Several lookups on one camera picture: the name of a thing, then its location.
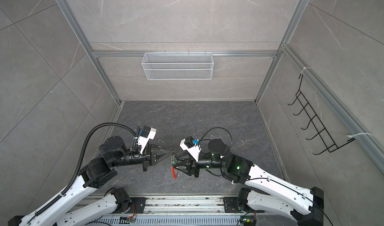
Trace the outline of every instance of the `mesh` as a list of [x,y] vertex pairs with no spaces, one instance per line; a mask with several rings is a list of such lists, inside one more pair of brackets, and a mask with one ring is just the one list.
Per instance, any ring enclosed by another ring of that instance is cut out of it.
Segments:
[[212,79],[212,53],[146,53],[142,66],[149,80]]

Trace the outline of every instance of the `black hook rack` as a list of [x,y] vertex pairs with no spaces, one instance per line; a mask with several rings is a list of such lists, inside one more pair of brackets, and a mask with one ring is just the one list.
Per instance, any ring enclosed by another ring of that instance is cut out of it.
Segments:
[[[323,122],[321,121],[321,119],[320,119],[319,116],[317,115],[316,111],[313,109],[313,107],[312,107],[312,106],[310,105],[310,103],[308,102],[307,98],[304,96],[304,94],[303,94],[303,93],[301,92],[301,90],[300,90],[301,82],[303,81],[303,75],[302,75],[302,74],[300,74],[300,76],[299,76],[299,80],[300,80],[300,85],[299,85],[299,89],[297,90],[297,92],[296,92],[296,94],[295,94],[296,99],[293,101],[293,103],[291,103],[291,104],[288,103],[288,105],[289,105],[289,106],[293,105],[293,104],[296,102],[296,100],[297,100],[297,101],[301,104],[301,106],[302,106],[303,108],[301,109],[301,111],[300,111],[298,114],[295,114],[295,113],[294,113],[294,115],[295,115],[295,116],[298,116],[302,111],[305,111],[305,113],[307,114],[308,118],[310,119],[310,121],[308,122],[307,127],[306,127],[306,128],[301,128],[302,130],[307,130],[308,127],[309,127],[309,125],[310,125],[311,123],[313,124],[314,128],[316,129],[316,132],[317,132],[317,133],[316,133],[312,138],[306,138],[306,140],[312,140],[312,139],[314,139],[317,135],[319,135],[320,138],[321,138],[321,140],[323,141],[323,143],[324,143],[324,145],[325,145],[325,149],[324,149],[323,151],[319,152],[319,153],[313,153],[313,154],[314,154],[314,155],[320,155],[320,154],[322,154],[323,152],[325,152],[325,151],[327,151],[327,150],[328,150],[328,152],[333,152],[333,151],[336,151],[336,150],[338,150],[339,148],[341,148],[341,147],[347,145],[348,143],[353,142],[355,139],[354,139],[354,138],[351,138],[351,139],[349,139],[346,143],[344,143],[343,145],[341,145],[341,146],[337,146],[337,144],[334,142],[333,138],[332,138],[331,135],[329,134],[328,130],[325,128]],[[300,98],[299,98],[300,95],[303,96],[303,98],[305,99],[306,103],[303,103],[303,102],[300,100]],[[312,111],[314,112],[314,116],[313,116],[313,117],[311,117],[311,116],[309,115],[307,109],[305,109],[307,106],[309,106],[309,107],[312,109]],[[317,119],[319,120],[319,122],[321,123],[321,125],[322,125],[322,127],[323,127],[320,131],[319,131],[319,129],[316,127],[315,123],[313,122],[313,120],[314,120],[315,118],[317,118]],[[323,132],[323,131],[325,131],[325,132],[328,134],[329,138],[332,140],[332,145],[327,146],[327,144],[325,143],[323,136],[320,134],[320,133]]]

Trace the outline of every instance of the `dark gray floor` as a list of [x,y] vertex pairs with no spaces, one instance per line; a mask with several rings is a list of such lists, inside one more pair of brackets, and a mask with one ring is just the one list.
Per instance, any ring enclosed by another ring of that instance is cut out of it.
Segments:
[[[157,129],[150,143],[181,153],[180,141],[188,136],[201,138],[210,128],[227,128],[233,137],[232,153],[245,157],[269,173],[282,177],[280,167],[272,151],[262,118],[254,102],[229,101],[127,101],[118,123],[135,128],[147,125]],[[115,128],[112,136],[119,135],[126,146],[132,146],[132,134]],[[214,129],[207,136],[222,138],[230,143],[227,132]],[[237,194],[242,187],[232,185],[224,178],[201,171],[199,178],[181,172],[176,180],[171,174],[171,158],[142,171],[141,165],[116,167],[118,175],[106,183],[101,192],[111,187],[124,187],[128,194]]]

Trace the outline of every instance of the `red-handled tool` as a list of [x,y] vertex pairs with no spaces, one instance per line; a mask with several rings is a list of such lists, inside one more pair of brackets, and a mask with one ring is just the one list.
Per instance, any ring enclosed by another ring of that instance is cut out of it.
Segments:
[[170,170],[172,171],[173,179],[176,179],[175,169],[173,169],[173,166],[170,168]]

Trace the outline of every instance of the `zip tie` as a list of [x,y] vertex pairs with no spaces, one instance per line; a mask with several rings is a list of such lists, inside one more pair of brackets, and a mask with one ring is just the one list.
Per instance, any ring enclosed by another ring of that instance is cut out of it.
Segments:
[[304,71],[305,69],[307,69],[307,68],[306,68],[306,67],[303,67],[303,70],[301,71],[301,73],[300,73],[300,74],[303,74],[303,71]]
[[355,136],[364,135],[364,134],[373,136],[373,134],[369,133],[369,132],[359,132],[359,133],[356,133],[356,134],[353,134],[353,135],[347,135],[347,137],[353,138]]

